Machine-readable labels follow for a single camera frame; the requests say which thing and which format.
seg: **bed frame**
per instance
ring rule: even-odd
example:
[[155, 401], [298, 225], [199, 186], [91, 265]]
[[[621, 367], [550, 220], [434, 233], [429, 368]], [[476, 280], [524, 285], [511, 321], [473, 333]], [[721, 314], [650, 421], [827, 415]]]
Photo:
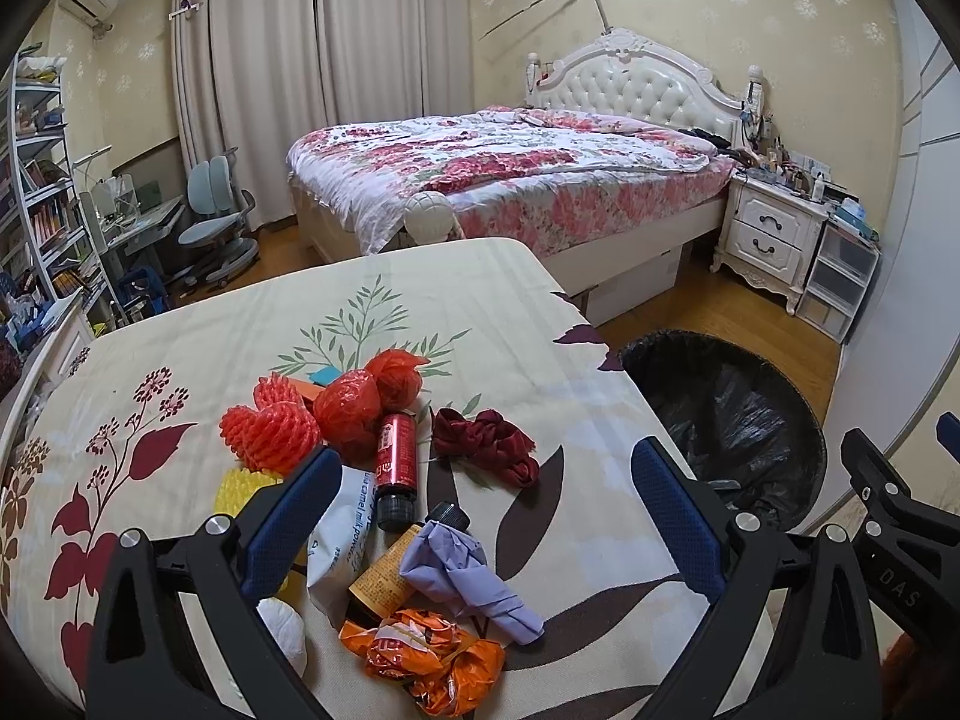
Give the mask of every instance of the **bed frame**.
[[[760, 84], [762, 70], [751, 66], [751, 84]], [[743, 145], [738, 98], [722, 92], [713, 72], [688, 56], [630, 29], [613, 28], [593, 42], [552, 63], [535, 53], [527, 58], [526, 103], [532, 108], [563, 108], [616, 114], [679, 129], [701, 127]], [[752, 113], [762, 113], [762, 91]], [[360, 256], [353, 231], [306, 191], [291, 175], [301, 240], [328, 263]], [[597, 241], [581, 244], [544, 259], [544, 266], [568, 295], [580, 295], [625, 274], [672, 248], [716, 229], [723, 220], [726, 190], [696, 208]], [[450, 203], [438, 191], [411, 197], [404, 229], [386, 250], [428, 245], [456, 237]]]

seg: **blue gripper pad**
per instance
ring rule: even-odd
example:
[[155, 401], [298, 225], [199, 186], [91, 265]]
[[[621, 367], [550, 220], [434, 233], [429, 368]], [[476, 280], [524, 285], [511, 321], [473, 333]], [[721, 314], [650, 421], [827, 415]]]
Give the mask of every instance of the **blue gripper pad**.
[[716, 603], [727, 580], [723, 575], [720, 544], [707, 520], [650, 440], [644, 439], [634, 447], [631, 471], [634, 487], [653, 517], [686, 586], [706, 595], [710, 603]]
[[261, 488], [251, 498], [248, 506], [257, 495], [280, 491], [280, 498], [247, 545], [240, 591], [248, 599], [256, 603], [280, 589], [296, 554], [339, 493], [342, 478], [340, 455], [323, 447], [299, 475], [295, 472], [282, 485]]
[[952, 412], [940, 415], [937, 421], [937, 440], [952, 458], [960, 463], [960, 419]]

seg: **trash can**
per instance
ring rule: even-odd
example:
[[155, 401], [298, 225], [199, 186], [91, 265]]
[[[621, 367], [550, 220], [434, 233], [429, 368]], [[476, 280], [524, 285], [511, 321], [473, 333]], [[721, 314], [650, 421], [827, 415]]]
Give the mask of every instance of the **trash can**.
[[736, 482], [715, 486], [730, 509], [779, 531], [800, 524], [824, 482], [827, 447], [810, 405], [771, 362], [683, 330], [644, 336], [620, 360], [696, 477]]

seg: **white packet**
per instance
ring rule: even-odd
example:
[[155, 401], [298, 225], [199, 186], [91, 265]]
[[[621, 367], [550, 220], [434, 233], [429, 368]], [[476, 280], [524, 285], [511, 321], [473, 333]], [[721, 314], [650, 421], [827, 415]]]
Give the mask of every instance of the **white packet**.
[[310, 534], [306, 586], [313, 605], [339, 628], [347, 588], [360, 575], [373, 522], [373, 474], [344, 466], [340, 491]]

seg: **tufted headboard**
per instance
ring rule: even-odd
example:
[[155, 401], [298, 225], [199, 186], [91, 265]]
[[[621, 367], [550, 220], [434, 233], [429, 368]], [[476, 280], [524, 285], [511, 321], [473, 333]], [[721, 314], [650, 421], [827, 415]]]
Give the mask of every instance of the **tufted headboard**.
[[[760, 68], [750, 69], [750, 80], [762, 90]], [[676, 129], [701, 127], [735, 146], [743, 143], [740, 100], [714, 85], [709, 68], [621, 26], [555, 61], [544, 77], [539, 57], [531, 53], [527, 104], [629, 116]]]

